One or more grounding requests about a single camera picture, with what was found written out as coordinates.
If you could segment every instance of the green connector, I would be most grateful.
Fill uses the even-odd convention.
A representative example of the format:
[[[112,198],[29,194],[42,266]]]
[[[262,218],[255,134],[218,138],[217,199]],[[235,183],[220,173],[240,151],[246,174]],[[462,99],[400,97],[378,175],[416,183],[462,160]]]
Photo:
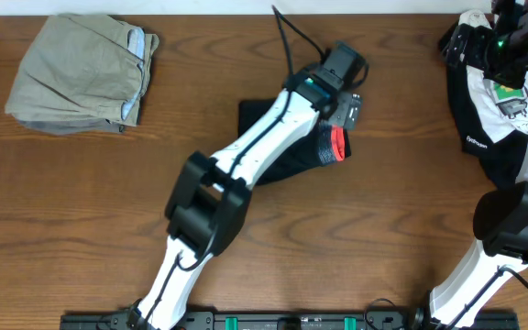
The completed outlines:
[[[344,319],[344,330],[356,330],[356,318],[346,317]]]
[[[237,318],[227,317],[225,319],[225,330],[237,330]]]

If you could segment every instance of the wood grain surface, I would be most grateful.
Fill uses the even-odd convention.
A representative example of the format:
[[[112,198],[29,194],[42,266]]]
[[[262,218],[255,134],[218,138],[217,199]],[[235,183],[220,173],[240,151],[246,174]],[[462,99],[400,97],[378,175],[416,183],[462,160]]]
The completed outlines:
[[[272,16],[127,16],[159,34],[141,125],[123,136],[30,131],[4,104],[45,17],[0,17],[0,329],[56,329],[67,311],[144,296],[163,258],[162,212],[184,160],[236,137],[237,103],[275,97],[286,75]],[[296,16],[324,46],[371,63],[353,156],[254,191],[246,225],[190,303],[219,310],[363,310],[411,305],[473,239],[493,189],[460,151],[435,44],[456,16]],[[295,66],[316,53],[289,33]],[[528,279],[528,270],[524,272]],[[528,329],[511,280],[488,307]]]

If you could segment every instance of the khaki pants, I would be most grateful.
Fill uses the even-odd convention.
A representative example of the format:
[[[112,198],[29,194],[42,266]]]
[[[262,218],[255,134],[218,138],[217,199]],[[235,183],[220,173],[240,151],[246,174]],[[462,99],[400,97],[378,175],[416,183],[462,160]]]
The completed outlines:
[[[49,17],[19,66],[5,112],[53,134],[136,126],[159,40],[146,34],[144,56],[138,58],[127,50],[134,28],[109,16]],[[122,118],[122,105],[138,91]]]

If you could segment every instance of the white logo print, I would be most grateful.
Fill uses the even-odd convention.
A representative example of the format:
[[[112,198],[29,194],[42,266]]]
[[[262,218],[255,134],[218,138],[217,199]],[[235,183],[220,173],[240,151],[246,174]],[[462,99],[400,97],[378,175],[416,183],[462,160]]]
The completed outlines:
[[[474,138],[472,138],[472,137],[470,137],[470,136],[467,136],[467,137],[466,137],[466,141],[467,141],[467,142],[471,142],[471,143],[477,145],[477,146],[480,147],[480,148],[484,148],[484,149],[487,149],[487,148],[488,148],[487,145],[477,142],[477,140],[475,140]]]

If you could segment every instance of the white wall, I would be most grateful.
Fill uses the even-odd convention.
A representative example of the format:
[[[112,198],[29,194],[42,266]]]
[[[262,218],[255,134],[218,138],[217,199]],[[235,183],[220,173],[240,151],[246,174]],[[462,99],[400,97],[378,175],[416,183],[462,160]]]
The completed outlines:
[[[490,11],[490,0],[0,0],[0,15],[409,14]]]

